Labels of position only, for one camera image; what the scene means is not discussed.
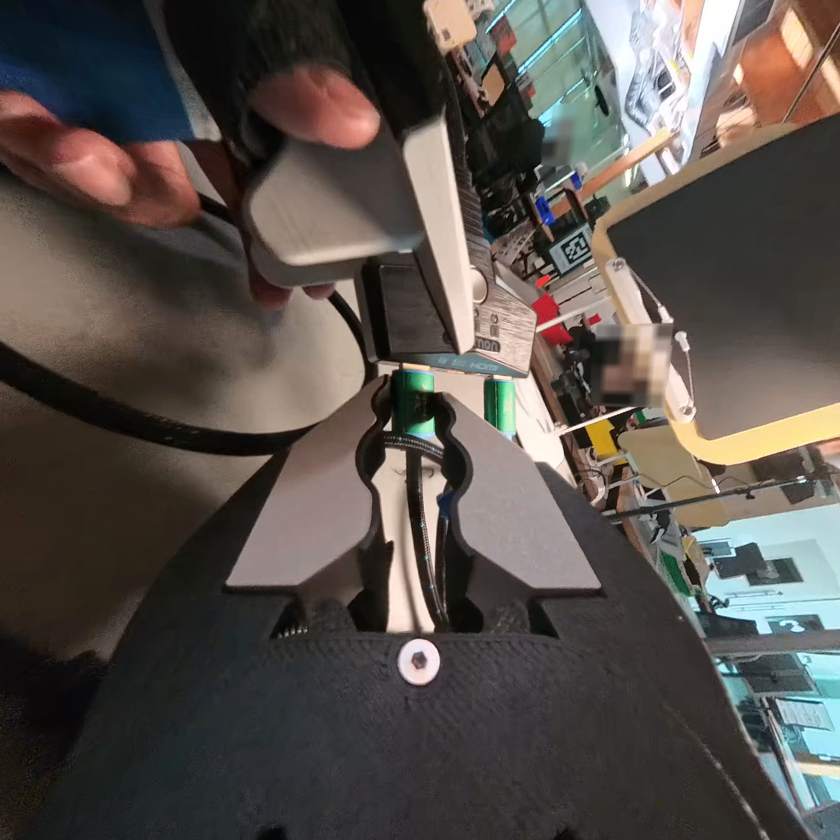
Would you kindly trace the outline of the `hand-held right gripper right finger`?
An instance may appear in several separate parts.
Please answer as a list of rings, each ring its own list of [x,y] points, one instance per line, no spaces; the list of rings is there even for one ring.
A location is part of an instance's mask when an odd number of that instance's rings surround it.
[[[473,604],[592,595],[592,566],[538,465],[447,393],[436,395],[457,580]]]

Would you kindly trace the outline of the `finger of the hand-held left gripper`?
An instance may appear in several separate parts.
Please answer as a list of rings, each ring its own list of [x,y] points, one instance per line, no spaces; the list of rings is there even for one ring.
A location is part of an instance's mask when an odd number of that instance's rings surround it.
[[[424,238],[416,253],[427,292],[457,354],[474,346],[466,232],[445,111],[406,131],[402,157]]]

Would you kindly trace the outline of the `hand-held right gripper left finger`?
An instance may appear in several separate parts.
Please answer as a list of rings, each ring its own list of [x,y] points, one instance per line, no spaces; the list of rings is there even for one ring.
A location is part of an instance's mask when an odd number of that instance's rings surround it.
[[[362,553],[382,535],[372,477],[384,460],[390,379],[381,375],[301,437],[234,563],[232,591],[356,595]]]

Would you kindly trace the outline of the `person's left hand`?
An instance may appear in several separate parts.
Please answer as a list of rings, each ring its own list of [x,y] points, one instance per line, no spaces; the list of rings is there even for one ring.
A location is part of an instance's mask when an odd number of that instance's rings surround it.
[[[365,147],[381,125],[377,107],[329,67],[305,66],[268,77],[255,88],[250,105],[281,133],[345,150]],[[177,143],[120,147],[64,124],[23,93],[2,91],[1,158],[28,185],[126,223],[173,228],[202,212]]]

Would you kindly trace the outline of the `yellow plastic bin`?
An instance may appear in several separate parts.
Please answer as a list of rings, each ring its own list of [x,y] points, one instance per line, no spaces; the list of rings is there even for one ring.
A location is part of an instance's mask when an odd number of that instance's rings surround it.
[[[583,432],[591,445],[591,453],[596,462],[609,461],[620,456],[621,450],[616,445],[611,419],[602,419],[587,425]]]

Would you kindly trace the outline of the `printed marker tag sign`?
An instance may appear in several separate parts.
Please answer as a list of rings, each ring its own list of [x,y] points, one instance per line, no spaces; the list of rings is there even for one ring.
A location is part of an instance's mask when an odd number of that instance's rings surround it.
[[[549,257],[560,277],[592,260],[592,228],[583,224],[564,234],[549,247]]]

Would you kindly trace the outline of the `beige board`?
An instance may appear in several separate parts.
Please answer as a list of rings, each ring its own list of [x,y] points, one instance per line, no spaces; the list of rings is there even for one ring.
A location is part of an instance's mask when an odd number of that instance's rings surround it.
[[[708,495],[717,498],[717,485],[709,469],[683,448],[671,426],[628,429],[618,436],[617,445],[629,455],[643,487],[663,490],[669,501]],[[678,507],[674,516],[691,530],[723,527],[730,521],[720,500]]]

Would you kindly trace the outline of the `red plastic bin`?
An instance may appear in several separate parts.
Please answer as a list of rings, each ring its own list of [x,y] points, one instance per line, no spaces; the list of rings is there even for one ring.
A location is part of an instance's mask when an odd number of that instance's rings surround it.
[[[541,328],[548,322],[553,322],[560,317],[560,308],[550,294],[542,294],[531,305],[531,309],[537,316],[537,326]],[[569,330],[564,327],[562,321],[553,323],[539,335],[550,346],[561,347],[572,343],[573,337]]]

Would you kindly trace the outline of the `beige box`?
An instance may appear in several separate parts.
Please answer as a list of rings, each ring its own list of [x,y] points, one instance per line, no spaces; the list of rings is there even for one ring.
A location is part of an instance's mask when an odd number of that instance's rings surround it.
[[[467,1],[423,1],[429,31],[442,54],[476,38],[476,22]]]

